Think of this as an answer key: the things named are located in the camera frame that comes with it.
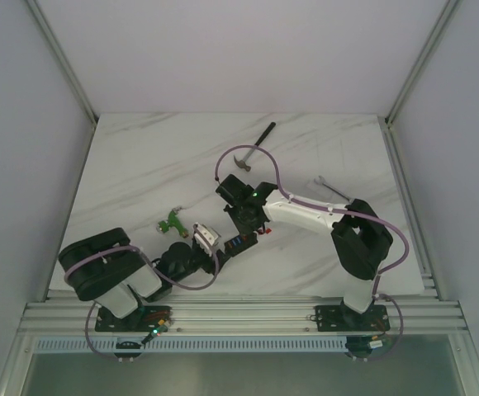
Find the black fuse box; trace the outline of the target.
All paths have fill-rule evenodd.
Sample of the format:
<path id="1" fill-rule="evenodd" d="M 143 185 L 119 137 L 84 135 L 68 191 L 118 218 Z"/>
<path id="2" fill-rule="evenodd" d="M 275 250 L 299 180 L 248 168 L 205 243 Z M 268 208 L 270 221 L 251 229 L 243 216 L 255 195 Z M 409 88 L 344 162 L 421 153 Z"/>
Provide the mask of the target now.
<path id="1" fill-rule="evenodd" d="M 240 237 L 241 243 L 235 243 L 235 238 Z M 234 247 L 231 247 L 229 245 L 229 241 L 232 241 L 234 243 Z M 232 239 L 226 241 L 224 243 L 225 250 L 230 254 L 230 257 L 235 257 L 242 252 L 250 249 L 254 245 L 258 243 L 258 235 L 256 233 L 250 233 L 246 235 L 237 235 L 236 237 L 233 237 Z"/>

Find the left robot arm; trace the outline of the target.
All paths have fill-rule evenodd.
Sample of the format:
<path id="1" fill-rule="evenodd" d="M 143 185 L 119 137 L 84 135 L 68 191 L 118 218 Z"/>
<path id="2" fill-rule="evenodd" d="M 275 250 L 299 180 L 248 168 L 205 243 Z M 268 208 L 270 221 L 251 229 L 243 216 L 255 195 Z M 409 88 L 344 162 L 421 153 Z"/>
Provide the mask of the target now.
<path id="1" fill-rule="evenodd" d="M 172 243 L 161 257 L 150 260 L 124 229 L 115 228 L 67 246 L 58 260 L 65 283 L 79 300 L 100 304 L 119 327 L 134 332 L 145 318 L 140 298 L 155 301 L 174 286 L 199 291 L 216 281 L 230 259 L 219 239 L 213 229 L 196 224 L 190 243 Z"/>

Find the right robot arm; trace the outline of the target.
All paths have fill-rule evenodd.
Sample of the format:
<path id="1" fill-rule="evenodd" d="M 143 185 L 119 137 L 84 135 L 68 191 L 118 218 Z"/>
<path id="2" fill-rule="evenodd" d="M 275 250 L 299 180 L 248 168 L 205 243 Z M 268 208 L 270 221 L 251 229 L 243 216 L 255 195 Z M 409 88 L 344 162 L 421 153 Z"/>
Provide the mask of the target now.
<path id="1" fill-rule="evenodd" d="M 387 258 L 393 237 L 363 200 L 333 205 L 282 193 L 262 182 L 253 188 L 231 175 L 217 188 L 224 211 L 240 235 L 264 229 L 269 222 L 285 223 L 331 237 L 339 263 L 348 274 L 339 315 L 355 331 L 372 326 L 372 289 L 380 264 Z"/>

